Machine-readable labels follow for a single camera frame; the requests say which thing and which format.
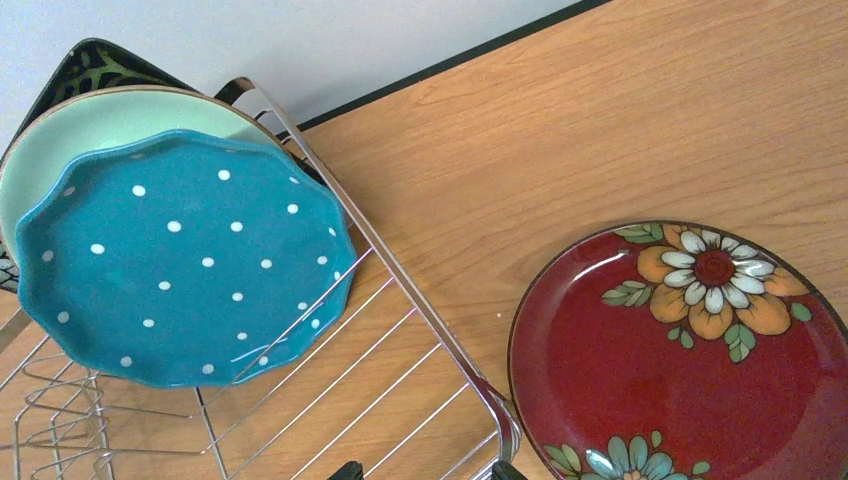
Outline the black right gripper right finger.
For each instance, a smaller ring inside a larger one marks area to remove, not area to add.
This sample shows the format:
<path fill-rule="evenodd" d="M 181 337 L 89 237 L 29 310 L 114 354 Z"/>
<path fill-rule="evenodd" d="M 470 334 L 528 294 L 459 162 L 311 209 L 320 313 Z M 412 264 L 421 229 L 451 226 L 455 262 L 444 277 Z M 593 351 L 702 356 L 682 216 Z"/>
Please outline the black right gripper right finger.
<path fill-rule="evenodd" d="M 492 480 L 528 480 L 528 478 L 521 473 L 516 467 L 514 467 L 511 463 L 503 460 L 496 461 L 491 467 L 491 479 Z"/>

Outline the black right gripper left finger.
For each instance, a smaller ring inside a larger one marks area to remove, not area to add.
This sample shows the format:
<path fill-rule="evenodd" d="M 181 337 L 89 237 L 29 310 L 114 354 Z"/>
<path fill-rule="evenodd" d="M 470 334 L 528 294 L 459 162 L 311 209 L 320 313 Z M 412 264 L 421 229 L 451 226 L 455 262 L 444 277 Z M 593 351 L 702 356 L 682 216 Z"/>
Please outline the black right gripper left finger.
<path fill-rule="evenodd" d="M 363 465 L 358 461 L 348 461 L 328 480 L 363 480 Z"/>

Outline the wire metal dish rack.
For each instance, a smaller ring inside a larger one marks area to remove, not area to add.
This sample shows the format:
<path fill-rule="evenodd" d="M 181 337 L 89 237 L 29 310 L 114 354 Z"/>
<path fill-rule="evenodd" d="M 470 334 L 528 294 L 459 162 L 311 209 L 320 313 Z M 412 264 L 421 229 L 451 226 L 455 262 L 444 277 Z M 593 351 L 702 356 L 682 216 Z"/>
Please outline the wire metal dish rack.
<path fill-rule="evenodd" d="M 300 359 L 240 385 L 156 390 L 73 363 L 1 300 L 5 479 L 488 479 L 520 443 L 507 400 L 348 194 L 347 310 Z"/>

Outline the blue polka dot plate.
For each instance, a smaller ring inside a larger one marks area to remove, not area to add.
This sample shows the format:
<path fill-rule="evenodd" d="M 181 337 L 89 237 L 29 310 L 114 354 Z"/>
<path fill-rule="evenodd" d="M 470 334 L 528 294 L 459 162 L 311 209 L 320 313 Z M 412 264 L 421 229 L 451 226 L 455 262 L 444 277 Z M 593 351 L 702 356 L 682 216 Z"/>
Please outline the blue polka dot plate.
<path fill-rule="evenodd" d="M 82 366 L 241 383 L 343 314 L 357 253 L 282 150 L 172 130 L 75 158 L 16 226 L 23 310 Z"/>

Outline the light green round plate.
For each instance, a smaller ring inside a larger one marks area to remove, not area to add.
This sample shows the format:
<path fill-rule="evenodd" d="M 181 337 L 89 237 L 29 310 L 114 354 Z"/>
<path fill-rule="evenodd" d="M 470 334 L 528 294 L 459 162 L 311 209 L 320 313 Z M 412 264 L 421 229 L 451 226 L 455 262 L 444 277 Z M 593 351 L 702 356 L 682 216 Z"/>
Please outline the light green round plate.
<path fill-rule="evenodd" d="M 174 129 L 279 144 L 265 127 L 236 108 L 177 88 L 115 87 L 64 101 L 25 127 L 2 156 L 1 235 L 12 262 L 18 262 L 18 220 L 47 195 L 72 159 Z"/>

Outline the black floral square plate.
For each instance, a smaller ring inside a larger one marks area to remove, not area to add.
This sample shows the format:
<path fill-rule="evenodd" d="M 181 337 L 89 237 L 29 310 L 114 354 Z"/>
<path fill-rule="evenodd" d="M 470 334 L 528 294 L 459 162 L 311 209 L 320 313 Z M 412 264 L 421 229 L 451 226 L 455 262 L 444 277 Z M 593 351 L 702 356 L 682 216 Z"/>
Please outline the black floral square plate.
<path fill-rule="evenodd" d="M 192 92 L 185 82 L 135 53 L 101 38 L 78 42 L 65 55 L 12 139 L 50 108 L 78 95 L 119 86 L 158 85 Z"/>

